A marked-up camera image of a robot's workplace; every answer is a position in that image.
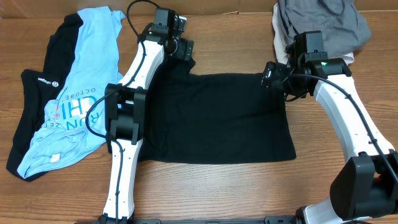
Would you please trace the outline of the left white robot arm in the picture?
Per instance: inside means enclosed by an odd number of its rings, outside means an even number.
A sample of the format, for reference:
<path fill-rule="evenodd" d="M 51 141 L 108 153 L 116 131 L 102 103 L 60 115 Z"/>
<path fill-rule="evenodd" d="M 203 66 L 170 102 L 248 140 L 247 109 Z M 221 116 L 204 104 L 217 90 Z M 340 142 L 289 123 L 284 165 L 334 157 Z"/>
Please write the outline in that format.
<path fill-rule="evenodd" d="M 194 42 L 180 37 L 164 39 L 148 34 L 137 46 L 129 70 L 117 85 L 106 87 L 106 140 L 112 153 L 109 192 L 98 223 L 131 223 L 134 216 L 134 181 L 144 140 L 146 96 L 165 56 L 190 60 Z"/>

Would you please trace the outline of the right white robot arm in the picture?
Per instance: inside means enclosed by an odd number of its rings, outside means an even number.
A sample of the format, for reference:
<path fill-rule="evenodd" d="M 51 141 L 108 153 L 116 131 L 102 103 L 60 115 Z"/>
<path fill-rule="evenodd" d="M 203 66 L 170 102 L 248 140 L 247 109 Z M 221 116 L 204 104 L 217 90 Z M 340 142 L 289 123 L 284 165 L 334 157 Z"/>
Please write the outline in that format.
<path fill-rule="evenodd" d="M 309 60 L 296 67 L 267 62 L 261 84 L 297 97 L 313 96 L 345 157 L 328 198 L 298 209 L 293 223 L 364 223 L 397 213 L 397 151 L 366 111 L 343 59 Z"/>

